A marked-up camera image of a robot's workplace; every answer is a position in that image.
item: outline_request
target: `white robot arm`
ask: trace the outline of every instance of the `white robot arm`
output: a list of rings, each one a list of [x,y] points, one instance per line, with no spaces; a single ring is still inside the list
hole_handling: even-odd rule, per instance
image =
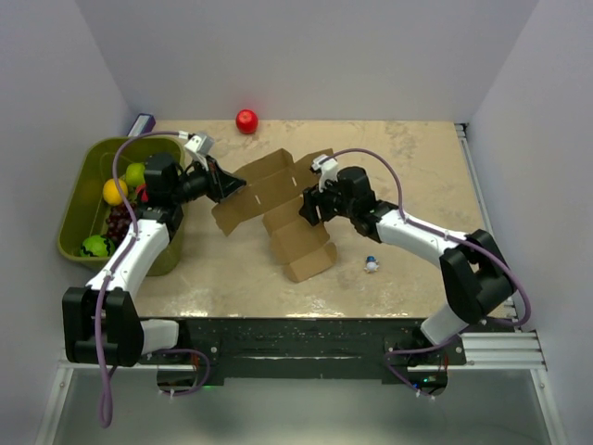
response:
[[[449,231],[376,199],[361,167],[338,170],[335,159],[322,155],[313,161],[311,169],[320,175],[320,181],[304,191],[300,210],[311,225],[335,216],[347,217],[361,235],[404,248],[441,270],[448,301],[421,326],[430,344],[442,344],[469,324],[485,319],[515,291],[512,281],[491,259],[466,246],[483,248],[504,262],[488,232]]]
[[[208,154],[214,141],[207,134],[180,136],[188,139],[185,149],[193,160],[190,169],[180,174],[180,166],[167,153],[146,161],[148,202],[136,212],[137,233],[131,225],[122,247],[103,270],[85,287],[71,287],[62,299],[66,354],[71,362],[97,362],[93,307],[103,286],[107,286],[102,312],[107,364],[133,366],[142,355],[170,349],[178,342],[176,321],[139,319],[133,305],[138,289],[179,229],[183,203],[202,196],[221,202],[246,185]],[[120,258],[128,246],[131,249]]]

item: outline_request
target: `small figurine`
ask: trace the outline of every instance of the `small figurine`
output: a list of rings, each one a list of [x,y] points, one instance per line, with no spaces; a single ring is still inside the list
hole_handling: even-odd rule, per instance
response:
[[[366,273],[377,272],[379,270],[379,261],[377,261],[375,257],[367,257],[367,265],[364,270]]]

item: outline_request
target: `green plastic bin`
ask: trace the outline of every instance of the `green plastic bin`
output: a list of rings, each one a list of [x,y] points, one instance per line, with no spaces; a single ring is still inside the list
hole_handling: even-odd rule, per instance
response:
[[[110,206],[103,200],[103,184],[111,178],[113,158],[126,140],[127,137],[113,137],[99,142],[89,150],[57,237],[57,248],[64,257],[94,271],[103,269],[108,258],[81,257],[81,243],[88,236],[102,235],[107,231],[105,219],[109,215]],[[183,149],[177,142],[164,137],[148,137],[130,144],[121,154],[118,176],[121,177],[131,163],[144,162],[149,156],[161,152],[171,153],[183,166]],[[183,224],[167,248],[157,257],[148,275],[159,276],[172,271],[181,257],[182,243]]]

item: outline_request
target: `green apple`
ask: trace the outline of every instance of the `green apple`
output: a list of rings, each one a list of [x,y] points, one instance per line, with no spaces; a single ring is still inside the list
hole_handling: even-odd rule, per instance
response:
[[[136,188],[145,183],[145,165],[141,162],[130,164],[126,169],[126,184]]]

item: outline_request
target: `yellow lemon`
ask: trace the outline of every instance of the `yellow lemon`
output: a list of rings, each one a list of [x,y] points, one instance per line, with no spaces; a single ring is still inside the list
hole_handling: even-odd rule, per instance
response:
[[[123,194],[128,197],[128,185],[126,185],[126,183],[121,179],[119,179],[119,181],[121,190],[123,190]],[[107,204],[114,207],[123,202],[120,192],[118,192],[118,188],[115,186],[115,181],[113,181],[113,179],[108,180],[105,185],[103,185],[103,199]]]

